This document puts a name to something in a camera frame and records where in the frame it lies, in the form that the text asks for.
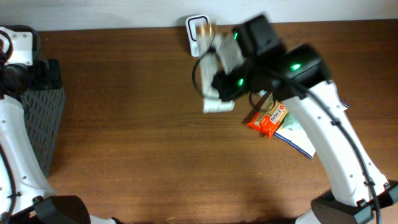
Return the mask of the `white tube with cork cap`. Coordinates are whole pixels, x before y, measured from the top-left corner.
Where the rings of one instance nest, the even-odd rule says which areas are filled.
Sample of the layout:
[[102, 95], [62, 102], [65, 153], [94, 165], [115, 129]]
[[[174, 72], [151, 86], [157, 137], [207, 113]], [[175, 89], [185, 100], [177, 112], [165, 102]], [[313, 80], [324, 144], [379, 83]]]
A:
[[215, 49], [216, 25], [204, 22], [197, 25], [197, 46], [199, 53], [198, 69], [200, 72], [200, 92], [203, 97], [203, 112], [224, 113], [230, 112], [234, 108], [234, 101], [222, 101], [216, 89], [211, 85], [217, 72], [223, 70], [216, 53], [208, 52], [212, 47]]

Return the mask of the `orange spaghetti package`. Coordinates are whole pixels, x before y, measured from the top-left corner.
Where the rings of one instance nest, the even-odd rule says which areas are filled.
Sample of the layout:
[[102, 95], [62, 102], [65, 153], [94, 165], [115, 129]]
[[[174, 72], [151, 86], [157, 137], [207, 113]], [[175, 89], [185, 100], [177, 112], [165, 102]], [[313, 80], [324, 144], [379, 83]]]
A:
[[253, 109], [246, 126], [260, 132], [269, 139], [289, 113], [285, 105], [274, 99], [272, 93], [266, 93]]

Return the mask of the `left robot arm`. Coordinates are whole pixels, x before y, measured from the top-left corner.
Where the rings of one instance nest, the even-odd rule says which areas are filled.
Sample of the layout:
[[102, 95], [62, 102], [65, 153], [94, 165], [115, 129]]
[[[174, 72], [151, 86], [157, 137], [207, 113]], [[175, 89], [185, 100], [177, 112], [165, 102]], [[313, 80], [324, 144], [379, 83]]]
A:
[[65, 106], [60, 65], [29, 26], [1, 26], [1, 223], [119, 223], [55, 193], [47, 168]]

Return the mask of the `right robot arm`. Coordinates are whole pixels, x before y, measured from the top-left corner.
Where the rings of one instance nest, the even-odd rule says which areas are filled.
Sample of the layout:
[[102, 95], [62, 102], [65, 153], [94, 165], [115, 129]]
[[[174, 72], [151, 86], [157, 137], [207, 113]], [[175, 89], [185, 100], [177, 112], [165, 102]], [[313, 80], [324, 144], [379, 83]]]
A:
[[213, 80], [220, 99], [272, 93], [303, 127], [330, 181], [297, 223], [380, 223], [381, 210], [397, 203], [397, 182], [364, 150], [321, 55], [308, 44], [287, 50], [263, 15], [236, 26], [233, 43], [244, 62]]

